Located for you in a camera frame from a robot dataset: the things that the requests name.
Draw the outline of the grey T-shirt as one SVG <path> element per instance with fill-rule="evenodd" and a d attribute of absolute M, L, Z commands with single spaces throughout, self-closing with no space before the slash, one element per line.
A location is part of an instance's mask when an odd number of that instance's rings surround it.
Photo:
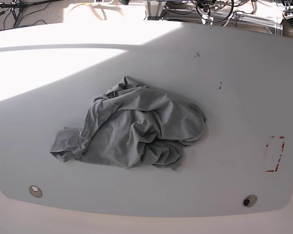
<path fill-rule="evenodd" d="M 175 171 L 184 148 L 200 141 L 206 128 L 206 116 L 193 102 L 124 77 L 94 99 L 82 128 L 56 134 L 50 153 L 61 162 Z"/>

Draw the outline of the red tape rectangle marking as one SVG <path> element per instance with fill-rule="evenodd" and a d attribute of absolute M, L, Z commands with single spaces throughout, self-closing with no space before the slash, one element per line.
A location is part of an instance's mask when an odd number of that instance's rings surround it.
<path fill-rule="evenodd" d="M 285 140 L 284 136 L 269 136 L 263 157 L 265 173 L 277 172 L 284 151 Z"/>

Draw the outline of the right round table hole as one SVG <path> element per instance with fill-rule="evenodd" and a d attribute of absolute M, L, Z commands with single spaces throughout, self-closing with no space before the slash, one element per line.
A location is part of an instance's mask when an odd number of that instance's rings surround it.
<path fill-rule="evenodd" d="M 242 201 L 242 204 L 244 207 L 252 207 L 257 202 L 257 196 L 256 195 L 249 195 L 245 197 Z"/>

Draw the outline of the left round table hole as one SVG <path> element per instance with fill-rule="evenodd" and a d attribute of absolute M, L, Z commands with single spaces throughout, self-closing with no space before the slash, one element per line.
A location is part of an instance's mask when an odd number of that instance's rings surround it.
<path fill-rule="evenodd" d="M 29 192 L 35 198 L 41 198 L 42 197 L 42 190 L 39 187 L 35 186 L 35 185 L 30 185 L 29 186 Z"/>

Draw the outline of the aluminium frame post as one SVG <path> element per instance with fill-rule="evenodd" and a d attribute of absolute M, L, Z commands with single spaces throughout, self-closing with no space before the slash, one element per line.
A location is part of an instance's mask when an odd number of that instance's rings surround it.
<path fill-rule="evenodd" d="M 146 10 L 146 18 L 148 20 L 158 20 L 166 5 L 165 0 L 144 0 L 143 4 Z"/>

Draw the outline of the round table hole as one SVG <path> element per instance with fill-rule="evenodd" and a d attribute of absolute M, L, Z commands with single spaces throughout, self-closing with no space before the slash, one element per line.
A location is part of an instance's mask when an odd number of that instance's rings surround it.
<path fill-rule="evenodd" d="M 256 195 L 249 195 L 245 197 L 242 201 L 242 204 L 244 207 L 252 207 L 257 202 L 257 196 Z"/>
<path fill-rule="evenodd" d="M 41 198 L 42 197 L 42 190 L 39 187 L 35 186 L 35 185 L 30 185 L 29 186 L 29 192 L 35 198 Z"/>

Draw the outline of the black tripod stand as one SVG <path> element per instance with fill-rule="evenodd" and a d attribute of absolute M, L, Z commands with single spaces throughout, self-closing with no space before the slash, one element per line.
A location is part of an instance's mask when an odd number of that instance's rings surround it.
<path fill-rule="evenodd" d="M 0 9 L 7 9 L 13 16 L 14 24 L 12 28 L 17 28 L 22 21 L 21 15 L 23 11 L 29 7 L 51 4 L 61 0 L 42 0 L 35 2 L 24 2 L 23 0 L 12 0 L 10 3 L 0 2 Z"/>

